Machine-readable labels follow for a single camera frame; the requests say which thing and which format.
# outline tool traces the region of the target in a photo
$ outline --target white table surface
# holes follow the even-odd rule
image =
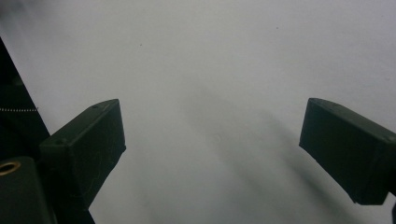
[[[107,223],[390,223],[298,147],[306,101],[396,131],[396,2],[2,0],[0,36],[51,133],[119,98]]]

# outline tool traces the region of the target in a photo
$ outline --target white surface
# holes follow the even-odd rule
[[[119,98],[127,151],[97,223],[390,223],[300,148],[309,97],[396,131],[396,3],[3,0],[49,131]]]

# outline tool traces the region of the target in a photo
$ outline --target gold circular fastener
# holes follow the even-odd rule
[[[21,167],[19,161],[8,161],[6,163],[0,164],[0,175],[9,175],[12,172],[18,170]]]

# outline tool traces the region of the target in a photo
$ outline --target metal ring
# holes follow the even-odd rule
[[[19,161],[8,161],[6,163],[0,164],[0,175],[8,175],[12,172],[18,170],[21,167]]]

